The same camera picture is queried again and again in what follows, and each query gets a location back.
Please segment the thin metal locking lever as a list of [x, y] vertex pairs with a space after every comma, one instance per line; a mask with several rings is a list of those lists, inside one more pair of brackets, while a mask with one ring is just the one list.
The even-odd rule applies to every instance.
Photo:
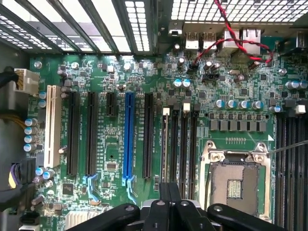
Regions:
[[211, 174], [212, 174], [213, 166], [209, 165], [207, 178], [205, 182], [205, 210], [207, 210], [208, 206], [211, 203]]
[[284, 150], [289, 150], [289, 149], [292, 149], [292, 148], [295, 148], [295, 147], [298, 147], [298, 146], [302, 146], [302, 145], [306, 145], [306, 144], [308, 144], [308, 140], [297, 142], [295, 144], [291, 144], [291, 145], [288, 145], [286, 147], [281, 147], [281, 148], [278, 148], [278, 149], [273, 150], [273, 151], [268, 151], [267, 154], [274, 154], [274, 153], [282, 152]]

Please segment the CPU socket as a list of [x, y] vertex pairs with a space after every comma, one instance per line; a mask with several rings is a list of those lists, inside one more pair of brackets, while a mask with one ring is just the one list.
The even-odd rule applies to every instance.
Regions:
[[205, 182], [212, 165], [210, 205], [228, 205], [271, 222], [271, 159], [267, 152], [263, 142], [254, 149], [227, 150], [208, 140], [200, 157], [197, 192], [201, 208], [205, 209]]

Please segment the silver ethernet port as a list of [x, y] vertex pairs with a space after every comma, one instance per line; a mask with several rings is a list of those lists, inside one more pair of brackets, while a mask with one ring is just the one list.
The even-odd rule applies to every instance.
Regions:
[[[260, 43], [260, 41], [261, 41], [261, 30], [256, 29], [256, 28], [243, 29], [242, 40], [249, 40], [249, 41], [252, 41], [252, 42]], [[257, 45], [244, 43], [243, 47], [250, 54], [253, 54], [253, 55], [259, 55], [260, 54], [260, 47], [257, 46]]]
[[230, 32], [228, 30], [224, 31], [224, 39], [225, 41], [222, 43], [222, 54], [223, 55], [231, 55], [238, 49], [238, 46], [235, 44], [234, 41], [227, 41], [227, 39], [231, 39]]

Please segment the short black expansion slot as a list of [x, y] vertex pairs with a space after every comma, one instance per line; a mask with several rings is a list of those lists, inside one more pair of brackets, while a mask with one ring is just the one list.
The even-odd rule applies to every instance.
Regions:
[[110, 117], [117, 115], [117, 95], [114, 92], [106, 94], [106, 115]]

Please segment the small silver port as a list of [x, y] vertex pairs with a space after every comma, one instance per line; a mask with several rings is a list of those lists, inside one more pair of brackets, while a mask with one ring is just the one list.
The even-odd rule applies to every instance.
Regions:
[[180, 37], [182, 35], [183, 22], [170, 21], [168, 25], [168, 35], [173, 37]]

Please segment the green Dell motherboard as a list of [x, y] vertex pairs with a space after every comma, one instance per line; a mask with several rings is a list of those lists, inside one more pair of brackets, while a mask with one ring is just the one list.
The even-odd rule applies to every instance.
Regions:
[[[284, 147], [286, 147], [286, 113], [293, 108], [293, 143], [296, 118], [308, 118], [308, 30], [294, 36], [261, 35], [260, 43], [273, 52], [269, 63], [248, 60], [237, 49], [222, 54], [223, 34], [207, 49], [203, 39], [198, 50], [185, 49], [183, 39], [176, 39], [158, 56], [62, 55], [35, 57], [31, 63], [40, 74], [39, 97], [29, 102], [28, 114], [33, 117], [34, 134], [26, 141], [37, 159], [38, 202], [32, 210], [40, 214], [39, 231], [65, 231], [65, 216], [70, 211], [106, 212], [132, 203], [122, 185], [124, 147], [125, 94], [135, 93], [135, 130], [133, 146], [132, 196], [137, 206], [158, 198], [161, 182], [161, 132], [163, 108], [170, 108], [168, 120], [168, 168], [170, 163], [171, 104], [180, 104], [176, 183], [179, 188], [180, 127], [183, 103], [190, 103], [187, 135], [186, 194], [189, 192], [191, 113], [200, 104], [197, 120], [196, 172], [194, 199], [198, 201], [200, 157], [208, 140], [219, 149], [254, 149], [258, 142], [268, 151], [276, 150], [277, 114], [283, 115]], [[44, 142], [47, 86], [61, 87], [62, 117], [60, 164], [44, 167]], [[80, 94], [78, 169], [67, 175], [68, 101], [73, 92]], [[85, 177], [87, 95], [98, 93], [97, 179], [94, 195], [98, 204], [90, 203]], [[106, 94], [117, 95], [117, 115], [106, 115]], [[142, 177], [144, 137], [144, 96], [154, 95], [154, 137], [152, 172]], [[271, 159], [271, 222], [275, 224], [276, 153]]]

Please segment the white power connector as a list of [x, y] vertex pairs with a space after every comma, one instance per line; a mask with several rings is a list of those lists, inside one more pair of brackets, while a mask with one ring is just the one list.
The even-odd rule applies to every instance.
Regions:
[[29, 95], [38, 94], [40, 79], [40, 75], [38, 73], [21, 68], [15, 68], [14, 72], [18, 75], [17, 83], [13, 87], [14, 91]]

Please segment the silver finned heat sink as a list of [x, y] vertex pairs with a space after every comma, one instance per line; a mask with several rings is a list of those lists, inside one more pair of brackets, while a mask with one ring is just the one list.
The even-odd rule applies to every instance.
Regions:
[[99, 214], [96, 211], [70, 211], [65, 216], [65, 231]]

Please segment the grey open PC case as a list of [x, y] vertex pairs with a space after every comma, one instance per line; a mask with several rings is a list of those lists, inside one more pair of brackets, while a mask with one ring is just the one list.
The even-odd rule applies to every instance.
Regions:
[[[170, 21], [182, 35], [168, 35]], [[187, 32], [308, 30], [308, 0], [0, 0], [0, 41], [31, 53], [155, 55]]]

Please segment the black RAM slot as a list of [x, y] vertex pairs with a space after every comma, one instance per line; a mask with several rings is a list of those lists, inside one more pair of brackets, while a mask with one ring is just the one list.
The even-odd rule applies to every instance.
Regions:
[[[277, 114], [277, 124], [276, 124], [276, 148], [284, 147], [284, 125], [283, 125], [283, 115]], [[284, 155], [281, 151], [277, 152], [276, 158], [276, 190], [275, 190], [275, 224], [284, 227], [284, 173], [283, 173], [283, 162]]]
[[[305, 120], [305, 139], [308, 141], [308, 118]], [[305, 167], [305, 172], [304, 172], [304, 180], [305, 180], [305, 185], [304, 185], [304, 231], [308, 231], [308, 143], [305, 144], [305, 162], [304, 162], [304, 167]]]
[[191, 113], [191, 137], [190, 137], [190, 169], [189, 169], [189, 192], [188, 198], [194, 199], [195, 192], [195, 172], [196, 172], [196, 145], [197, 145], [197, 120], [200, 113], [200, 104], [196, 103], [193, 106]]
[[186, 163], [187, 163], [187, 135], [188, 135], [188, 119], [190, 115], [190, 103], [183, 103], [180, 127], [180, 165], [179, 165], [179, 190], [182, 199], [186, 194]]
[[[286, 146], [289, 146], [293, 143], [293, 117], [295, 113], [293, 112], [293, 108], [288, 108], [286, 113]], [[289, 231], [293, 231], [293, 182], [292, 182], [292, 174], [293, 174], [293, 154], [292, 149], [288, 149], [285, 151], [286, 154], [286, 228]]]
[[[305, 117], [302, 115], [296, 118], [295, 138], [297, 142], [305, 140]], [[302, 176], [305, 158], [303, 157], [302, 148], [303, 145], [295, 148], [295, 231], [303, 231], [304, 228], [304, 183], [302, 182]]]
[[180, 113], [180, 104], [176, 99], [171, 104], [171, 130], [170, 130], [170, 163], [169, 163], [169, 181], [176, 182], [177, 172], [177, 148], [178, 148], [178, 119]]
[[163, 115], [170, 114], [170, 108], [163, 108]]

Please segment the long black expansion slot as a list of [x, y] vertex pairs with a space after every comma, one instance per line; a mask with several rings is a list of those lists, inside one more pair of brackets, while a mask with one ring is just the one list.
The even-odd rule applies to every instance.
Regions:
[[154, 95], [146, 93], [144, 96], [144, 137], [142, 177], [149, 179], [152, 172], [153, 133], [154, 133]]
[[67, 175], [75, 176], [78, 169], [78, 141], [80, 119], [80, 94], [73, 92], [68, 101]]
[[99, 199], [93, 193], [94, 182], [97, 179], [98, 93], [88, 92], [87, 97], [85, 177], [87, 178], [87, 192], [90, 203], [95, 205], [99, 203]]

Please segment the blue expansion slot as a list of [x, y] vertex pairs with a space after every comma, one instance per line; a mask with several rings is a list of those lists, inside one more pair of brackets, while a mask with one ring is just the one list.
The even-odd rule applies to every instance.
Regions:
[[125, 94], [125, 117], [124, 117], [124, 147], [122, 164], [122, 185], [126, 187], [129, 200], [135, 205], [136, 199], [132, 196], [133, 175], [133, 146], [135, 130], [135, 93]]

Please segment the white expansion slot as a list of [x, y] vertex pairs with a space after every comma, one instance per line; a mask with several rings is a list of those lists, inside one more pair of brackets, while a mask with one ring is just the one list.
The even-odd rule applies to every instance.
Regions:
[[61, 146], [61, 87], [48, 85], [46, 93], [44, 167], [52, 168], [60, 164], [58, 150]]

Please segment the silver USB port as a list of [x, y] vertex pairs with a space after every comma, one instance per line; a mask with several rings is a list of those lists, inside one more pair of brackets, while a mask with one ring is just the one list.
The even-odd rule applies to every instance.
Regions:
[[214, 44], [217, 41], [216, 33], [205, 32], [203, 34], [203, 48], [207, 49], [210, 45]]
[[199, 49], [199, 33], [187, 32], [185, 34], [185, 49], [198, 50]]

